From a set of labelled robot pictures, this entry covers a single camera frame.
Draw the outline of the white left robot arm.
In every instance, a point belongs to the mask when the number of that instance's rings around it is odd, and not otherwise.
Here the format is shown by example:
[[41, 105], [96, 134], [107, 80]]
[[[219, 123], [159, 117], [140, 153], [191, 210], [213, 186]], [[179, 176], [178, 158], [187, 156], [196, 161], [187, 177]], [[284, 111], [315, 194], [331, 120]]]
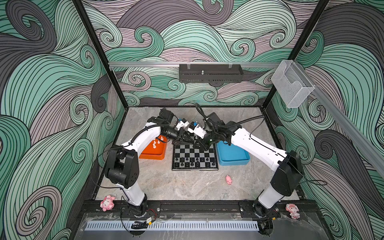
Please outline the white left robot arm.
[[156, 137], [163, 136], [176, 141], [181, 139], [189, 124], [181, 119], [172, 127], [168, 121], [152, 117], [131, 140], [122, 146], [111, 147], [105, 164], [105, 177], [123, 190], [131, 206], [142, 208], [147, 199], [137, 182], [139, 156]]

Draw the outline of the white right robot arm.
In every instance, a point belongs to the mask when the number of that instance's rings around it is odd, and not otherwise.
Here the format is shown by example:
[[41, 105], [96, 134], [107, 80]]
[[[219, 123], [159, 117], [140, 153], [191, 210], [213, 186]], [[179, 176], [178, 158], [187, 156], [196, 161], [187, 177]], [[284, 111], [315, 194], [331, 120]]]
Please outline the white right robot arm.
[[289, 197], [304, 176], [301, 159], [296, 152], [278, 149], [240, 126], [213, 131], [189, 127], [188, 131], [197, 137], [194, 142], [196, 148], [207, 150], [220, 141], [227, 142], [255, 156], [274, 172], [268, 187], [255, 200], [254, 209], [258, 215], [265, 215], [282, 198]]

